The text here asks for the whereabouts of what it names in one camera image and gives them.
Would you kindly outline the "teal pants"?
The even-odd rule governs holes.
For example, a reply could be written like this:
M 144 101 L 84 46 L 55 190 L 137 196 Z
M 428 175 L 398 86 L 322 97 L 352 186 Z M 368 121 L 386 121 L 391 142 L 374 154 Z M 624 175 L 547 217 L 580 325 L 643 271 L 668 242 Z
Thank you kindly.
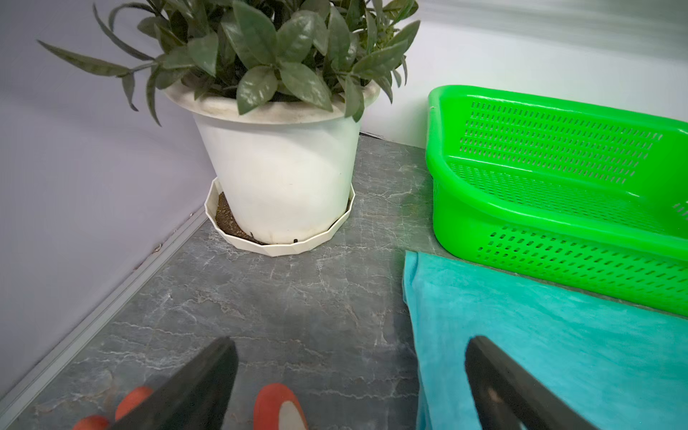
M 601 429 L 687 426 L 687 322 L 407 252 L 403 296 L 419 363 L 420 429 L 477 429 L 465 371 L 485 336 Z

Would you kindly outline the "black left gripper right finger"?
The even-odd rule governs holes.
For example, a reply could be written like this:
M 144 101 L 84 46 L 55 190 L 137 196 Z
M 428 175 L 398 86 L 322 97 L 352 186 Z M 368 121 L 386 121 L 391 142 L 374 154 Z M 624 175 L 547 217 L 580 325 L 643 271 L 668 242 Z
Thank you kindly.
M 595 427 L 485 336 L 470 339 L 465 370 L 484 429 Z

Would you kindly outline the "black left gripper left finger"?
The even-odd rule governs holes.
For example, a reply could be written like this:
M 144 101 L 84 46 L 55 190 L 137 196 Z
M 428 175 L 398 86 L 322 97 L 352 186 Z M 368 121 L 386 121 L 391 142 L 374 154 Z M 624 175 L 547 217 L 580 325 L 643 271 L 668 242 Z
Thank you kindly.
M 111 427 L 221 429 L 238 374 L 236 350 L 229 337 L 214 340 Z

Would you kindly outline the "green plastic basket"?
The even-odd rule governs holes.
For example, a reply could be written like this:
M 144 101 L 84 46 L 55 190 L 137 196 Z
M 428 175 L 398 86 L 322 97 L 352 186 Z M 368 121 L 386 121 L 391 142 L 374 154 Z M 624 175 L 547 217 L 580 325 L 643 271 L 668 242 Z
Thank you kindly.
M 426 164 L 450 254 L 686 315 L 686 123 L 447 85 Z

